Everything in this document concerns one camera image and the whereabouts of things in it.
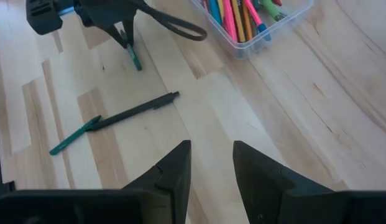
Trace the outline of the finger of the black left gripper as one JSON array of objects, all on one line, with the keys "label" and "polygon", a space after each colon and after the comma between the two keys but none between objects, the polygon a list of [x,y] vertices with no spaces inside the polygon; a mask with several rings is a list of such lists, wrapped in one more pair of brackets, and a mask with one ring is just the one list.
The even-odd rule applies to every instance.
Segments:
[{"label": "finger of the black left gripper", "polygon": [[126,48],[126,43],[115,25],[111,25],[110,27],[105,29],[105,32],[110,35],[122,48]]},{"label": "finger of the black left gripper", "polygon": [[134,45],[134,20],[124,20],[122,22],[124,28],[124,38],[129,45]]}]

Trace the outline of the green clear pen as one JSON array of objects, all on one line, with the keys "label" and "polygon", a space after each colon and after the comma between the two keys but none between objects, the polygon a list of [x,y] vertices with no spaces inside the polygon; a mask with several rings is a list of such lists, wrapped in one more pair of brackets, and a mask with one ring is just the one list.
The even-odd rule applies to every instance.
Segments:
[{"label": "green clear pen", "polygon": [[285,14],[278,10],[278,6],[272,0],[260,0],[260,3],[275,21],[278,22],[286,17]]}]

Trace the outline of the orange pencil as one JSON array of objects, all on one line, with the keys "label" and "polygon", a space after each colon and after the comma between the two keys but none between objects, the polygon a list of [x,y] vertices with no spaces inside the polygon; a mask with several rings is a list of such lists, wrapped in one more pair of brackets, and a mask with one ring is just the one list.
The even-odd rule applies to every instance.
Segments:
[{"label": "orange pencil", "polygon": [[243,16],[243,23],[244,23],[244,28],[246,32],[246,39],[251,40],[253,38],[252,28],[251,28],[251,23],[249,18],[249,12],[245,6],[242,7],[242,16]]}]

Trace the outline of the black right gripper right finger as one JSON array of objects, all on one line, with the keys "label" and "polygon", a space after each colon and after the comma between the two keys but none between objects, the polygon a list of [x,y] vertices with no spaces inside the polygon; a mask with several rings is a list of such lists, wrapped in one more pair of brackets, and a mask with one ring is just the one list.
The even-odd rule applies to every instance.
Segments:
[{"label": "black right gripper right finger", "polygon": [[232,158],[250,224],[386,224],[386,190],[333,191],[242,141]]}]

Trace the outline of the pink pencil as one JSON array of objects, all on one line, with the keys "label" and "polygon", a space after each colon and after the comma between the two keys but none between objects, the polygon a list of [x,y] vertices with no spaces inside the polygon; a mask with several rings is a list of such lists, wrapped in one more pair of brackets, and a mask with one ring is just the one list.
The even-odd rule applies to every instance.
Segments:
[{"label": "pink pencil", "polygon": [[244,0],[244,4],[246,5],[249,13],[251,14],[256,26],[257,30],[261,34],[261,36],[266,40],[266,41],[271,41],[271,36],[269,34],[264,34],[264,32],[267,30],[267,26],[263,23],[262,19],[258,15],[257,11],[255,10],[254,5],[252,4],[251,0]]}]

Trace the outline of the green wax crayon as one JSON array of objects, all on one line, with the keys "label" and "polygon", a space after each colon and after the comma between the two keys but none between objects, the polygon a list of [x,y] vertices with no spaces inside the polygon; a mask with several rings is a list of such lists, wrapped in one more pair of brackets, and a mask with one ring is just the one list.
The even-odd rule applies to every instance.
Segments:
[{"label": "green wax crayon", "polygon": [[95,116],[94,118],[90,119],[80,129],[77,129],[73,134],[65,138],[62,142],[60,142],[57,146],[55,146],[52,150],[50,150],[49,154],[51,156],[55,156],[59,154],[72,142],[76,141],[80,136],[82,136],[85,132],[87,132],[92,127],[92,125],[96,124],[100,119],[101,119],[101,115]]},{"label": "green wax crayon", "polygon": [[142,65],[140,63],[140,60],[137,57],[136,52],[134,51],[133,46],[128,42],[128,38],[127,38],[126,33],[123,30],[120,30],[120,35],[123,38],[123,40],[126,42],[126,50],[127,50],[128,54],[130,55],[134,65],[135,65],[135,68],[137,69],[137,71],[141,71]]}]

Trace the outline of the pink highlighter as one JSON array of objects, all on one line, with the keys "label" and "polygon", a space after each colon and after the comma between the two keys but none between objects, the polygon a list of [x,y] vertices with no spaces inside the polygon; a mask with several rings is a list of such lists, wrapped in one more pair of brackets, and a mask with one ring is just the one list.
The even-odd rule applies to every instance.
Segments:
[{"label": "pink highlighter", "polygon": [[234,23],[234,15],[232,12],[231,0],[222,0],[224,9],[224,20],[226,22],[226,30],[231,39],[237,42],[237,32]]}]

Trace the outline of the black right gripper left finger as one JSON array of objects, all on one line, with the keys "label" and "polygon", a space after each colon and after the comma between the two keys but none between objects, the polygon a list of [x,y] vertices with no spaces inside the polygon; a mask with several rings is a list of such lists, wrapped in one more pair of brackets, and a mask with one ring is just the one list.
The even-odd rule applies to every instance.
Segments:
[{"label": "black right gripper left finger", "polygon": [[0,224],[184,224],[191,142],[182,141],[122,189],[17,190],[0,196]]}]

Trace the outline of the clear plastic supply box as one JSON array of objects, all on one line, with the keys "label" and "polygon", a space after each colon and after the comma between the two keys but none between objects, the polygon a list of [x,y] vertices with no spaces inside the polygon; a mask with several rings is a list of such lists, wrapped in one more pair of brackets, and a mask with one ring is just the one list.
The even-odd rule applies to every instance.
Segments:
[{"label": "clear plastic supply box", "polygon": [[[285,35],[288,31],[291,31],[297,25],[299,25],[304,16],[307,14],[309,9],[314,6],[315,0],[282,0],[282,6],[278,6],[278,10],[286,15],[280,21],[275,21],[265,10],[263,5],[261,5],[260,0],[251,0],[252,4],[255,7],[258,15],[262,19],[263,23],[267,26],[267,30],[264,34],[269,34],[271,36],[271,41],[266,41],[259,31],[257,30],[257,26],[249,13],[251,28],[253,38],[251,40],[246,40],[244,43],[240,43],[237,38],[237,42],[233,41],[226,30],[226,22],[222,21],[222,25],[219,25],[214,18],[212,17],[209,11],[203,7],[201,0],[190,0],[200,13],[204,16],[204,19],[209,22],[213,34],[216,36],[218,41],[220,41],[221,45],[232,55],[234,58],[239,60],[244,60],[254,53],[259,52],[265,47],[270,46],[270,44],[274,43],[277,40],[280,40],[283,35]],[[243,16],[242,16],[242,7],[246,5],[244,4],[244,0],[241,1],[241,18],[242,25]]]}]

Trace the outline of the black pen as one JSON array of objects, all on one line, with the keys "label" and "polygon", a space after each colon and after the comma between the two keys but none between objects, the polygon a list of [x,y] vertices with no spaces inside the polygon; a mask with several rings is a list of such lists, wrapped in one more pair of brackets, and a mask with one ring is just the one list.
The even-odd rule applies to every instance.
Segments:
[{"label": "black pen", "polygon": [[171,92],[167,93],[166,95],[160,96],[156,99],[150,100],[146,103],[143,103],[141,105],[138,105],[134,108],[131,108],[129,110],[123,111],[122,113],[116,114],[112,117],[106,118],[102,121],[99,121],[95,124],[93,124],[91,127],[88,128],[88,131],[98,131],[100,129],[106,128],[108,126],[111,126],[113,124],[116,124],[120,121],[123,121],[127,118],[133,117],[137,114],[143,113],[148,110],[157,110],[163,106],[169,105],[170,103],[173,103],[174,99],[180,96],[180,92]]}]

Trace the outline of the yellow pencil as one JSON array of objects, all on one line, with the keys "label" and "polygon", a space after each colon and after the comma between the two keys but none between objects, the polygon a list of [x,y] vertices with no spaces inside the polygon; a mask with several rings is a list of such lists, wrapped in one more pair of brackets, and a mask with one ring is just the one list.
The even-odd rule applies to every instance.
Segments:
[{"label": "yellow pencil", "polygon": [[236,24],[236,30],[237,30],[237,38],[240,43],[244,43],[246,41],[245,33],[244,33],[244,26],[242,25],[242,18],[241,18],[241,1],[240,0],[231,0],[231,6],[232,11],[234,15],[234,20]]}]

